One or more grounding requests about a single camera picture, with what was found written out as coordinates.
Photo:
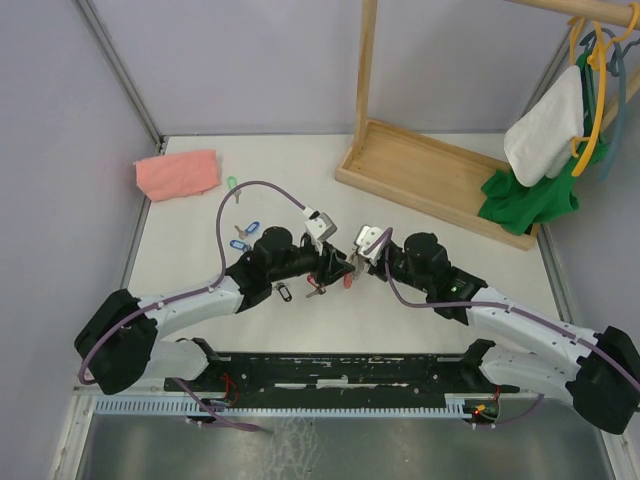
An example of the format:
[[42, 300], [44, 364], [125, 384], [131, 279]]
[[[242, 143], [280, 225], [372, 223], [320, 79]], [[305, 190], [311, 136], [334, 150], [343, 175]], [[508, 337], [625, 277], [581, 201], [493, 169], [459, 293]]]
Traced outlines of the red handled keyring holder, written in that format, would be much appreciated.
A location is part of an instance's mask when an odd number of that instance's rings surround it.
[[366, 261], [359, 255], [352, 255], [349, 258], [349, 263], [353, 269], [343, 277], [343, 287], [345, 289], [350, 289], [353, 286], [354, 282], [359, 279], [366, 267]]

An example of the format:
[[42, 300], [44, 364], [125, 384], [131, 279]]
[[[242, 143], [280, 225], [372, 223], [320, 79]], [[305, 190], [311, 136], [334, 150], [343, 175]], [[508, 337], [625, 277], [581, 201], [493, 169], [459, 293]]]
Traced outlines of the black tag key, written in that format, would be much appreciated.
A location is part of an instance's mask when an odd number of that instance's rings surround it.
[[284, 302], [289, 303], [289, 302], [291, 302], [293, 300], [293, 295], [292, 295], [287, 283], [285, 283], [285, 282], [277, 282], [273, 286], [273, 290], [278, 293], [278, 295], [280, 296], [280, 298]]

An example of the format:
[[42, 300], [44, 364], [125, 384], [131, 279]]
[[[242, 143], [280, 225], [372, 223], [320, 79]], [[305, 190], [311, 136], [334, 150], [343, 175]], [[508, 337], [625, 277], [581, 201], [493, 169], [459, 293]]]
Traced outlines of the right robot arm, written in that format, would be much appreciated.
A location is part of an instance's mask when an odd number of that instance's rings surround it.
[[639, 352], [624, 331], [598, 332], [549, 318], [512, 301], [460, 268], [431, 233], [419, 232], [402, 246], [391, 229], [365, 226], [356, 254], [371, 275], [390, 287], [409, 286], [425, 294], [421, 308], [515, 345], [478, 341], [475, 354], [458, 368], [467, 389], [513, 386], [571, 406], [584, 420], [610, 434], [622, 434], [639, 411]]

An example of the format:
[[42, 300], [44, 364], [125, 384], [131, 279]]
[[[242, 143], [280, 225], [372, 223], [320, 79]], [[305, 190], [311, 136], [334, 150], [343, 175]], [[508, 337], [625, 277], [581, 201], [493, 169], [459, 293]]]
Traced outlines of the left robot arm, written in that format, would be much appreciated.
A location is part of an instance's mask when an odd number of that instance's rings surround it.
[[251, 250], [226, 268], [219, 280], [191, 291], [148, 298], [128, 290], [111, 293], [74, 341], [83, 368], [106, 395], [121, 393], [140, 380], [179, 378], [209, 390], [221, 366], [202, 339], [169, 342], [167, 336], [216, 317], [256, 307], [276, 283], [299, 276], [332, 285], [354, 271], [345, 253], [325, 242], [316, 247], [309, 234], [294, 244], [283, 227], [270, 227]]

